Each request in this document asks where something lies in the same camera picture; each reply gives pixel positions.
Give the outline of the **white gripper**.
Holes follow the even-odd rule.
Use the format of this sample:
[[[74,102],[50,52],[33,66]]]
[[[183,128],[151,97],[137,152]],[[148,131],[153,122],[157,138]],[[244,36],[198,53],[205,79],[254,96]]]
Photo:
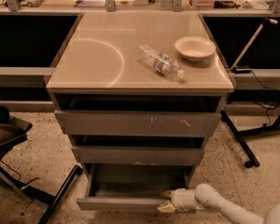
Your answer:
[[[199,207],[194,189],[167,190],[161,196],[166,199],[171,198],[171,201],[167,201],[157,207],[161,213],[173,213],[175,210],[187,212],[189,210],[197,210]]]

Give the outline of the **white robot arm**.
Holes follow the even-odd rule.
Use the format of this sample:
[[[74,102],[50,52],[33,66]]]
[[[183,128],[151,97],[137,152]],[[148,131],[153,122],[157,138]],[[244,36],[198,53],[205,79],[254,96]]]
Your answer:
[[[166,202],[157,207],[162,213],[215,210],[231,224],[280,224],[280,203],[261,217],[228,201],[208,184],[200,184],[195,189],[167,190],[163,196]]]

